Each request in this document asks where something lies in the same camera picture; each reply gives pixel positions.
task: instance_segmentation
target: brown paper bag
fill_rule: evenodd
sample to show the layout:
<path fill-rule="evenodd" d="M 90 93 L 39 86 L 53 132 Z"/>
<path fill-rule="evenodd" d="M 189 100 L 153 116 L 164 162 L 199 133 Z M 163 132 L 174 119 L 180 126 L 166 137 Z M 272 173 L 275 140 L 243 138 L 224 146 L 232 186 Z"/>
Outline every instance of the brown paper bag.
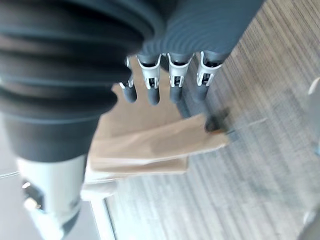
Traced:
<path fill-rule="evenodd" d="M 160 73 L 160 103 L 149 105 L 138 61 L 132 58 L 131 64 L 137 101 L 126 102 L 120 86 L 114 86 L 118 102 L 100 119 L 88 156 L 86 182 L 184 173 L 190 154 L 214 151 L 228 143 L 223 132 L 204 131 L 203 116 L 182 119 L 170 102 L 170 80 L 164 71 Z"/>

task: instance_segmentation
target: gray floor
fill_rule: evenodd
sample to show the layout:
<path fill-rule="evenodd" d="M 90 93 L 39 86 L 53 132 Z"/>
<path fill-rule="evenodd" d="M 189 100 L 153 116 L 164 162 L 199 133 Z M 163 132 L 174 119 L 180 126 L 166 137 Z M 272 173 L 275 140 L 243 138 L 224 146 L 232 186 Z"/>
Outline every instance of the gray floor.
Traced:
<path fill-rule="evenodd" d="M 192 157 L 187 174 L 122 180 L 108 199 L 117 239 L 295 239 L 320 202 L 306 120 L 318 76 L 320 1 L 268 0 L 209 90 L 234 141 Z"/>

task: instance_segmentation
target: robotic arm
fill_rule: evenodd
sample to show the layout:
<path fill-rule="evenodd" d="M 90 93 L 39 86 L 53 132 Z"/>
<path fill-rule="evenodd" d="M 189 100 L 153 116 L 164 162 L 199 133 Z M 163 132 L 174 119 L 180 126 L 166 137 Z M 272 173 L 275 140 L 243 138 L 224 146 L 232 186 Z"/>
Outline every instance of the robotic arm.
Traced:
<path fill-rule="evenodd" d="M 181 98 L 201 52 L 196 99 L 238 43 L 263 0 L 2 0 L 0 110 L 22 177 L 24 206 L 46 240 L 70 232 L 80 211 L 87 154 L 100 115 L 121 83 L 137 93 L 127 56 L 137 54 L 151 104 L 159 61 L 169 60 L 171 99 Z"/>

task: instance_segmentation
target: metal bracket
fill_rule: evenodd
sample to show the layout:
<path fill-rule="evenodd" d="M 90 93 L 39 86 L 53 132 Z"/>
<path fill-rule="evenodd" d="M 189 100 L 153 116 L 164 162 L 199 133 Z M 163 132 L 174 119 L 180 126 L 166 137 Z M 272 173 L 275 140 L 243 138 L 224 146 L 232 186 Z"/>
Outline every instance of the metal bracket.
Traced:
<path fill-rule="evenodd" d="M 222 64 L 219 64 L 217 66 L 205 65 L 205 53 L 202 51 L 198 72 L 196 74 L 196 84 L 198 86 L 205 85 L 206 87 L 208 87 L 212 83 L 217 70 L 221 66 Z"/>

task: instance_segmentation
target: wood grain floor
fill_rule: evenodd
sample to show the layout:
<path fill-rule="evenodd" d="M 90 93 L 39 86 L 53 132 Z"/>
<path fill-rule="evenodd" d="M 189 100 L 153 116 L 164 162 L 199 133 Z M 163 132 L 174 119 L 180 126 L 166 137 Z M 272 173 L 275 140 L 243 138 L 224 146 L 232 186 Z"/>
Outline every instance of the wood grain floor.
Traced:
<path fill-rule="evenodd" d="M 187 174 L 120 181 L 108 199 L 117 239 L 294 240 L 320 202 L 306 118 L 318 76 L 320 1 L 268 0 L 207 98 L 212 112 L 229 108 L 233 142 L 192 157 Z M 186 104 L 191 114 L 203 108 Z"/>

